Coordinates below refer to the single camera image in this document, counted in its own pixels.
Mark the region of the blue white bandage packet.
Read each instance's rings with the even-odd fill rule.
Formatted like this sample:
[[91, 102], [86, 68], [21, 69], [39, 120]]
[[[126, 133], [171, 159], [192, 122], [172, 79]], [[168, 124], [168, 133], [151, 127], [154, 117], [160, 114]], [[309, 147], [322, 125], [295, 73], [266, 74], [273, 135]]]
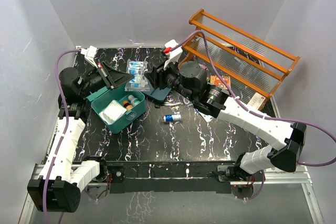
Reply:
[[125, 85], [125, 91], [145, 91], [150, 90], [149, 82], [145, 77], [145, 72], [148, 70], [148, 63], [146, 61], [127, 61], [127, 73], [134, 75]]

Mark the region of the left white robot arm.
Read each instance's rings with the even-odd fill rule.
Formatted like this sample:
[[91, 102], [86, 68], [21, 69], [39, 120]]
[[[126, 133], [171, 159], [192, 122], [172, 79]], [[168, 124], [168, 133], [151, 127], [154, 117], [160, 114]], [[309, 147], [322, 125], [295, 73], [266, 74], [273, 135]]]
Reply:
[[56, 75], [61, 87], [59, 129], [42, 171], [29, 180], [27, 190], [39, 211], [75, 212], [81, 192], [93, 179], [104, 181], [109, 173], [104, 158], [97, 156], [88, 156], [75, 170], [71, 168], [88, 117], [87, 97], [102, 88], [115, 91], [134, 76], [106, 62], [90, 67], [84, 75], [74, 67], [57, 71]]

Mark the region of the blue white bandage roll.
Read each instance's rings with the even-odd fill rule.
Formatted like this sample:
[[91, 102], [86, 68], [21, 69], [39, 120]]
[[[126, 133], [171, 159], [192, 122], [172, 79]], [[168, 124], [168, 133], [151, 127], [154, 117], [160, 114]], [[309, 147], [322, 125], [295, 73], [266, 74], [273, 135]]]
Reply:
[[182, 116], [180, 114], [170, 114], [170, 115], [163, 116], [164, 123], [180, 122], [181, 120], [182, 120]]

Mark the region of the white gauze packet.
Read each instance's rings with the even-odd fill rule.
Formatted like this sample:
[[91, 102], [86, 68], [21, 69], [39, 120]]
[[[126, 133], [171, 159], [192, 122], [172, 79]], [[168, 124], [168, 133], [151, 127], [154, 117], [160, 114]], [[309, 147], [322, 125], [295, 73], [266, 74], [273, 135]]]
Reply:
[[112, 100], [106, 108], [104, 108], [99, 116], [107, 124], [113, 124], [126, 113], [126, 109], [118, 101]]

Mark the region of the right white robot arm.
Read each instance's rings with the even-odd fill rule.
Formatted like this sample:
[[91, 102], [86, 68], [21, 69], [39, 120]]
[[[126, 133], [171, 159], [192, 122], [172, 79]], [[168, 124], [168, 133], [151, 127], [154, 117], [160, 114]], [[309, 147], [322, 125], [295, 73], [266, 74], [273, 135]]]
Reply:
[[226, 177], [247, 180], [252, 174], [278, 168], [295, 172], [302, 152], [307, 126], [267, 120], [266, 115], [245, 111], [222, 88], [207, 81], [207, 72], [197, 62], [188, 61], [180, 67], [176, 63], [153, 66], [145, 77], [157, 89], [173, 89], [192, 102], [203, 114], [233, 123], [263, 139], [268, 145], [254, 152], [239, 155], [234, 166], [225, 170]]

